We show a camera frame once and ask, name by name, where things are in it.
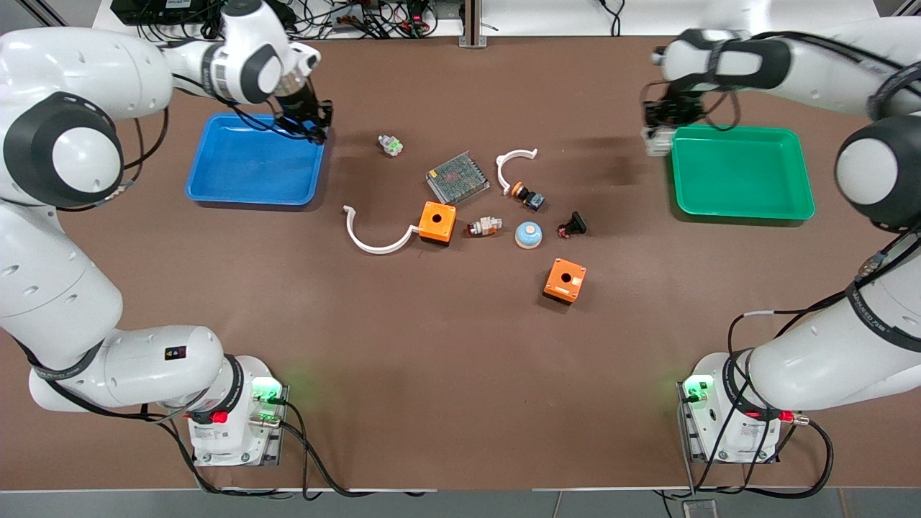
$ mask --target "orange cube with black base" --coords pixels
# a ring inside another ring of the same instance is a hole
[[[448,246],[454,231],[458,209],[450,205],[426,202],[419,219],[419,238],[422,241]]]
[[[543,295],[556,299],[566,304],[572,304],[578,298],[585,280],[585,267],[570,263],[566,259],[557,258],[554,267],[550,269],[547,284],[543,288]]]

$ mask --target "blue tray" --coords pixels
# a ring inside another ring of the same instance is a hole
[[[273,123],[272,115],[254,117]],[[204,124],[185,193],[196,202],[302,206],[317,189],[323,150],[220,113]]]

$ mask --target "plastic tray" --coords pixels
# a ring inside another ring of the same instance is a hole
[[[678,206],[688,214],[806,220],[815,213],[802,147],[789,130],[684,126],[671,163]]]
[[[272,115],[254,117],[273,122]],[[302,206],[316,191],[323,150],[220,113],[204,125],[185,193],[196,202]]]

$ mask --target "white curved handle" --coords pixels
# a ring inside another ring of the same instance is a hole
[[[406,233],[403,234],[403,237],[401,237],[400,240],[395,242],[394,244],[390,244],[387,246],[368,246],[364,244],[363,242],[359,241],[358,238],[355,236],[355,231],[352,230],[352,222],[355,220],[355,210],[348,205],[344,205],[343,210],[345,211],[345,229],[348,230],[349,237],[352,238],[352,241],[355,242],[355,245],[358,248],[364,250],[367,253],[373,253],[375,255],[384,255],[385,253],[396,252],[400,250],[404,246],[404,244],[409,242],[409,238],[413,236],[413,232],[419,231],[418,227],[416,227],[415,225],[410,225],[409,229],[406,229]]]
[[[505,155],[499,155],[495,158],[495,164],[499,168],[499,185],[502,185],[502,195],[508,195],[508,190],[511,189],[511,185],[506,182],[506,179],[502,176],[502,165],[505,164],[508,159],[532,159],[537,156],[537,149],[533,151],[528,151],[527,149],[517,149],[515,151],[509,151]]]

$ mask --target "brown table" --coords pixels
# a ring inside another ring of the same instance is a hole
[[[306,211],[189,201],[199,133],[222,108],[177,93],[140,183],[62,221],[121,289],[121,328],[204,324],[226,351],[265,360],[348,487],[680,486],[674,383],[725,347],[736,314],[803,307],[842,288],[889,236],[834,188],[836,151],[865,121],[759,94],[740,95],[743,122],[800,136],[815,217],[798,228],[677,217],[664,162],[647,158],[638,136],[638,92],[659,77],[647,57],[664,42],[493,39],[482,52],[448,39],[319,43],[315,82],[336,102],[335,137]],[[155,135],[159,121],[148,119]],[[381,154],[380,133],[404,142],[398,158]],[[130,125],[122,135],[132,156]],[[457,232],[447,249],[415,240],[383,257],[349,241],[343,204],[357,209],[362,239],[393,242],[431,198],[425,171],[469,149],[494,179],[495,157],[522,147],[538,158],[509,162],[507,175],[547,196],[539,214],[493,187],[462,205],[459,221],[501,217],[499,235]],[[556,238],[576,209],[589,234]],[[512,238],[527,219],[547,232],[533,251]],[[588,268],[569,308],[541,297],[555,257]],[[746,322],[739,347],[782,322]],[[2,342],[0,488],[192,485],[161,430],[36,407],[25,359]],[[921,393],[901,394],[813,413],[834,438],[831,484],[921,486],[919,403]],[[299,458],[287,441],[279,468],[208,475],[292,488]],[[822,459],[804,431],[753,481],[809,485]],[[709,480],[739,483],[741,469],[721,466]]]

